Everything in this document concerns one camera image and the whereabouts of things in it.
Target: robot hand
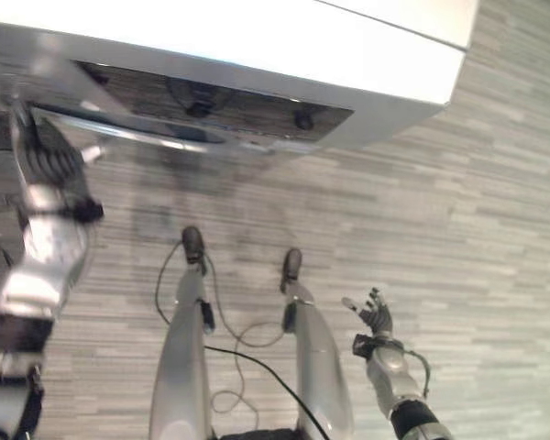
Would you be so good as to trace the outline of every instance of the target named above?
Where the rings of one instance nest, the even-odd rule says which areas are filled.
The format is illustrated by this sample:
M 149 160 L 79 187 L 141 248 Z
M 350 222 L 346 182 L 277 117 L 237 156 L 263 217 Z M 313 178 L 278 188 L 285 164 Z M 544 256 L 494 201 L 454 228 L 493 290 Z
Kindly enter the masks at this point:
M 393 338 L 393 321 L 379 290 L 373 288 L 366 307 L 349 298 L 342 304 L 357 314 L 373 337 L 357 335 L 353 353 L 367 360 L 367 376 L 383 415 L 399 440 L 454 440 L 425 402 L 424 392 L 410 375 L 403 344 Z
M 374 336 L 391 337 L 393 333 L 393 320 L 388 305 L 385 303 L 379 289 L 372 288 L 368 294 L 366 307 L 358 307 L 350 298 L 344 297 L 342 304 L 355 312 L 358 317 L 373 332 Z
M 87 193 L 82 153 L 52 126 L 49 145 L 43 144 L 23 103 L 13 103 L 10 122 L 25 254 L 0 289 L 0 439 L 29 438 L 37 426 L 43 350 L 82 273 L 90 247 L 87 224 L 104 214 Z M 82 193 L 66 192 L 72 180 L 79 180 Z

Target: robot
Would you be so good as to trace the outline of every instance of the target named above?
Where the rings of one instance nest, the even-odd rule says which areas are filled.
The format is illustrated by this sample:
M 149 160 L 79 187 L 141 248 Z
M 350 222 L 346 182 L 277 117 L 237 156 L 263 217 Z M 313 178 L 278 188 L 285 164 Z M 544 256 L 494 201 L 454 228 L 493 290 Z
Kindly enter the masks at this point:
M 90 248 L 89 226 L 104 216 L 87 187 L 70 193 L 71 180 L 83 180 L 93 151 L 54 148 L 39 135 L 31 109 L 14 101 L 11 138 L 22 186 L 19 210 L 25 254 L 0 290 L 0 440 L 29 439 L 39 423 L 44 390 L 44 348 Z M 186 227 L 181 234 L 187 269 L 159 360 L 150 411 L 150 440 L 214 439 L 210 420 L 204 335 L 215 328 L 206 300 L 207 273 L 202 234 Z M 227 440 L 272 437 L 276 440 L 347 440 L 353 419 L 336 343 L 312 294 L 300 283 L 302 253 L 291 249 L 283 262 L 280 290 L 286 307 L 282 327 L 296 336 L 299 418 L 295 429 L 226 435 Z M 428 407 L 409 373 L 403 344 L 393 337 L 390 310 L 373 289 L 367 305 L 344 298 L 371 335 L 357 335 L 353 353 L 367 362 L 367 377 L 379 409 L 399 440 L 452 440 Z

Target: wood grain flooring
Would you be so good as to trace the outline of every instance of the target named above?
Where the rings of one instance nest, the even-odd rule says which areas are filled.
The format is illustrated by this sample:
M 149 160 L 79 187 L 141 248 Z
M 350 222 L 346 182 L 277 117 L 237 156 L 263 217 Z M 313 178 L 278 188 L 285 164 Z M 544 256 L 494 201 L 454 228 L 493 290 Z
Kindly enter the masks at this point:
M 106 219 L 49 344 L 39 438 L 147 437 L 165 335 L 155 279 L 181 228 L 195 224 L 238 330 L 279 322 L 281 259 L 303 249 L 302 279 L 342 351 L 356 439 L 393 438 L 350 354 L 363 327 L 340 305 L 377 285 L 396 335 L 432 363 L 429 402 L 456 438 L 550 440 L 550 1 L 484 0 L 453 103 L 392 140 L 277 166 L 109 148 L 89 171 Z M 182 267 L 176 258 L 163 283 L 167 310 Z M 210 342 L 233 345 L 222 325 Z M 248 352 L 295 382 L 292 336 Z M 213 391 L 239 386 L 231 357 L 208 362 Z M 258 367 L 243 368 L 260 426 L 293 426 L 292 399 Z M 223 435 L 252 428 L 253 414 L 241 405 L 213 420 Z

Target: silver leg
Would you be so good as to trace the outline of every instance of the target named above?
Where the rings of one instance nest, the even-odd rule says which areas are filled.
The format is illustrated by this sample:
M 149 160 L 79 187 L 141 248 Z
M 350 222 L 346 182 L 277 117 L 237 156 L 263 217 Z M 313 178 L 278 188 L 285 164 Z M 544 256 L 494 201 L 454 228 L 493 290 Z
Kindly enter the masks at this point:
M 288 306 L 284 326 L 297 338 L 298 391 L 333 440 L 352 438 L 352 406 L 338 349 L 314 297 L 298 281 L 285 286 Z M 298 427 L 312 440 L 321 436 L 300 409 Z
M 190 266 L 177 291 L 175 315 L 159 361 L 150 414 L 150 440 L 212 437 L 200 304 L 204 298 L 201 268 Z
M 0 382 L 0 431 L 11 438 L 18 431 L 25 411 L 29 388 L 24 381 L 16 384 Z

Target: black foot sole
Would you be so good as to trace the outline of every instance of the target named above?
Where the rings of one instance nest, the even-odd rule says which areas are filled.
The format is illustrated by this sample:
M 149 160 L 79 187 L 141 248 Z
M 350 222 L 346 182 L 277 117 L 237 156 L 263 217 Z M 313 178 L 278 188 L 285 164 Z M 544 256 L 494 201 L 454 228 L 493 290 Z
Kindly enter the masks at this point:
M 302 267 L 302 252 L 296 247 L 287 251 L 285 260 L 283 260 L 283 269 L 281 270 L 280 290 L 285 293 L 285 285 L 289 281 L 297 281 L 300 278 L 300 268 Z
M 204 240 L 195 226 L 187 226 L 181 231 L 181 242 L 189 264 L 204 263 Z

